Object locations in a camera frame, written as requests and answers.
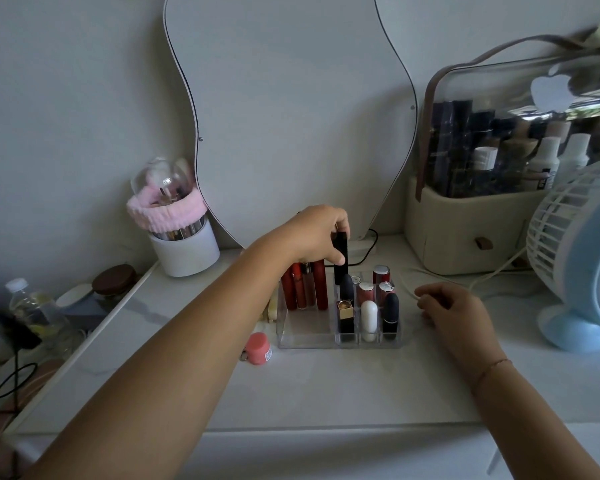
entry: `bracelet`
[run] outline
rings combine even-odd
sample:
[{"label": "bracelet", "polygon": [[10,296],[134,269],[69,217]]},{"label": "bracelet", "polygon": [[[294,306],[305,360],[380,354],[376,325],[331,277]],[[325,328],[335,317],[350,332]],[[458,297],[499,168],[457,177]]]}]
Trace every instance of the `bracelet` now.
[{"label": "bracelet", "polygon": [[475,380],[473,386],[471,387],[472,396],[475,396],[476,391],[478,391],[478,387],[480,387],[480,384],[482,384],[482,381],[485,379],[485,377],[489,375],[489,372],[494,370],[497,366],[504,362],[512,363],[509,359],[500,359],[492,363],[490,366],[488,366],[485,370],[482,371],[482,373],[478,376],[478,379]]}]

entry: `wall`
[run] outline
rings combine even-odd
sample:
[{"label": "wall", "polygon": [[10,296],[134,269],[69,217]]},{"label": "wall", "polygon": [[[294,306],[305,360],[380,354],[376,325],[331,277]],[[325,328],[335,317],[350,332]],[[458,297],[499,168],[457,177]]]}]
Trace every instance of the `wall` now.
[{"label": "wall", "polygon": [[[190,154],[195,137],[163,2],[0,0],[0,304],[16,276],[58,294],[107,266],[154,261],[124,209],[128,179],[154,156]],[[600,20],[600,0],[377,4],[419,96],[442,64]],[[405,181],[374,222],[381,233],[401,232]]]}]

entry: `blue fan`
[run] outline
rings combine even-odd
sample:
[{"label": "blue fan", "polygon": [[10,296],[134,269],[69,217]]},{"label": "blue fan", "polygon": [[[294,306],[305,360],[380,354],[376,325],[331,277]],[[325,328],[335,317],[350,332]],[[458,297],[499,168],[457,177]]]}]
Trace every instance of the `blue fan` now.
[{"label": "blue fan", "polygon": [[538,314],[545,338],[570,352],[600,350],[600,161],[547,193],[529,224],[527,254],[563,302]]}]

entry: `fan base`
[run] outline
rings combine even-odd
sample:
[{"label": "fan base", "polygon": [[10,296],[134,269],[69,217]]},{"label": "fan base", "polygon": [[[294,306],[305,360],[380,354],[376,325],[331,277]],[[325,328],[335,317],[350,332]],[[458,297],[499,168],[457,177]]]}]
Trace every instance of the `fan base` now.
[{"label": "fan base", "polygon": [[560,349],[580,354],[600,350],[600,325],[565,305],[543,308],[537,323],[544,337]]}]

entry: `white table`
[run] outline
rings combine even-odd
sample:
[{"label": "white table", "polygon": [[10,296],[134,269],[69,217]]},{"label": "white table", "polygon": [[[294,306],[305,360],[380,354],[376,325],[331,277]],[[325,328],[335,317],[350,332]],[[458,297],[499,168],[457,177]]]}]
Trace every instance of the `white table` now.
[{"label": "white table", "polygon": [[[35,460],[120,364],[236,258],[170,278],[154,266],[125,301],[5,432]],[[401,289],[435,278],[402,236],[380,238],[355,270],[392,268],[407,344],[397,350],[278,350],[261,367],[238,363],[182,478],[509,477],[466,386],[415,301]],[[534,276],[498,276],[476,288],[502,345],[600,462],[600,352],[579,356],[548,345],[535,325],[557,299]],[[269,334],[274,327],[256,327]]]}]

